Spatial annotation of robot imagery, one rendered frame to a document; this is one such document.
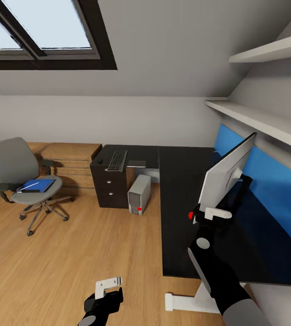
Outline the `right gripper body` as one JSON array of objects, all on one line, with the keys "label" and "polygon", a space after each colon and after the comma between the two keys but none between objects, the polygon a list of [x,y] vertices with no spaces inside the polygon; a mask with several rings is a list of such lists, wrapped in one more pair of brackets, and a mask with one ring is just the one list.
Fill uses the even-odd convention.
[{"label": "right gripper body", "polygon": [[224,223],[225,218],[213,216],[213,220],[206,219],[205,212],[198,211],[198,210],[196,210],[196,213],[195,213],[195,221],[200,223],[199,227],[203,225],[203,226],[208,226],[211,229],[213,229],[214,235],[216,235],[216,228],[220,228],[223,230],[224,224],[225,224]]}]

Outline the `notebook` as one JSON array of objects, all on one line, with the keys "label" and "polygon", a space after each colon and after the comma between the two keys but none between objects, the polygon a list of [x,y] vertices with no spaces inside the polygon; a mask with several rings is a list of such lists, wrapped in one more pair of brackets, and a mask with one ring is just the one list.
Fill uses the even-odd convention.
[{"label": "notebook", "polygon": [[146,167],[146,162],[145,161],[128,161],[127,167],[130,168],[144,168]]}]

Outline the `monitor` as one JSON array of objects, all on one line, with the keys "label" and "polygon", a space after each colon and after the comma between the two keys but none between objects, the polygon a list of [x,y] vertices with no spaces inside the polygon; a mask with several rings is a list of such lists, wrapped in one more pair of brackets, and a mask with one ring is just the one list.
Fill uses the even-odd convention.
[{"label": "monitor", "polygon": [[[243,175],[243,169],[253,148],[256,135],[256,132],[249,135],[235,148],[203,171],[195,203],[195,207],[201,203],[200,211],[205,212],[208,206],[216,208],[225,196],[227,201],[220,208],[221,210],[227,209],[233,213],[237,213],[238,208],[243,205],[242,201],[252,183],[251,177]],[[242,184],[231,207],[227,205],[228,192],[238,180],[242,180]],[[189,218],[192,223],[196,223],[194,211],[189,213]]]}]

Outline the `folder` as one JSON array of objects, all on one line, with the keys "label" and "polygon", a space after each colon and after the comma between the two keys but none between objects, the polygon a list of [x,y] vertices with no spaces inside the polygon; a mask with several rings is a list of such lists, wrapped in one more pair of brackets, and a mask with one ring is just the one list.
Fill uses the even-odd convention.
[{"label": "folder", "polygon": [[52,183],[54,179],[35,179],[25,183],[21,188],[17,189],[19,193],[26,192],[44,192]]}]

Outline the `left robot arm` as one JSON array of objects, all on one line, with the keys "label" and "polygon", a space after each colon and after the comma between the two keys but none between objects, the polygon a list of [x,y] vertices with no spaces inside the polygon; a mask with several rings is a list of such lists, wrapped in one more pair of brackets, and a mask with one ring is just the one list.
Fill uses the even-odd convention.
[{"label": "left robot arm", "polygon": [[106,326],[110,313],[119,311],[120,303],[123,302],[122,288],[119,291],[108,292],[105,290],[120,286],[122,278],[113,277],[96,282],[96,293],[93,293],[84,301],[85,317],[78,326]]}]

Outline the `swivel chair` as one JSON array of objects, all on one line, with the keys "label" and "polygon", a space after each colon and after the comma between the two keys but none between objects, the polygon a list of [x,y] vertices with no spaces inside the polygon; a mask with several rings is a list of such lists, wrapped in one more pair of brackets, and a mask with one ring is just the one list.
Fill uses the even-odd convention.
[{"label": "swivel chair", "polygon": [[[74,198],[71,198],[70,196],[50,201],[51,196],[55,195],[55,193],[62,187],[63,181],[62,178],[51,175],[50,167],[54,166],[55,162],[51,160],[43,160],[41,163],[47,166],[48,175],[39,179],[54,179],[54,182],[44,192],[17,192],[17,189],[21,188],[25,183],[30,180],[35,180],[40,176],[40,165],[33,151],[22,137],[14,137],[12,139],[0,141],[1,197],[11,204],[16,202],[22,205],[29,205],[29,207],[25,208],[23,212],[19,213],[19,218],[21,220],[25,218],[22,214],[39,208],[27,230],[28,236],[33,234],[30,229],[42,209],[44,209],[47,214],[50,213],[50,209],[60,215],[63,218],[63,221],[67,221],[67,217],[64,217],[48,205],[67,198],[70,198],[71,202],[74,201]],[[10,197],[12,201],[9,201],[7,195],[4,193],[5,191],[14,192]]]}]

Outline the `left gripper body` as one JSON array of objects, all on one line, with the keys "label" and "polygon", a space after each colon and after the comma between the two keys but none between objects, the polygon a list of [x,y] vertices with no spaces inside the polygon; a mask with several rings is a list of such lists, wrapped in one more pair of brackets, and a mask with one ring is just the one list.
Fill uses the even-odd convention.
[{"label": "left gripper body", "polygon": [[119,311],[119,295],[118,291],[108,292],[104,298],[96,299],[95,296],[87,298],[86,313],[91,311],[94,307],[100,306],[105,308],[107,312],[107,318],[110,313]]}]

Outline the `keyboard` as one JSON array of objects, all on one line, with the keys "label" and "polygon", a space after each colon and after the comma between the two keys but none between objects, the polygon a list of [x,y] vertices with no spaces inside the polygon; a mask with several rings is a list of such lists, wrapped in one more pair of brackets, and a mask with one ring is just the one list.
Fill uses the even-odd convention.
[{"label": "keyboard", "polygon": [[116,150],[107,171],[123,171],[128,150]]}]

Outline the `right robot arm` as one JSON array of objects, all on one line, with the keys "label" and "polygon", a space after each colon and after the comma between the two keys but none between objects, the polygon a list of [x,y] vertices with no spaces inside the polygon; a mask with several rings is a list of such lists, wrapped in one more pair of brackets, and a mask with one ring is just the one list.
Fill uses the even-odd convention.
[{"label": "right robot arm", "polygon": [[226,326],[272,326],[239,284],[233,268],[223,263],[213,249],[216,228],[223,230],[232,213],[210,206],[203,212],[199,210],[200,205],[193,209],[195,221],[200,224],[196,240],[188,247],[188,253],[205,288],[215,299]]}]

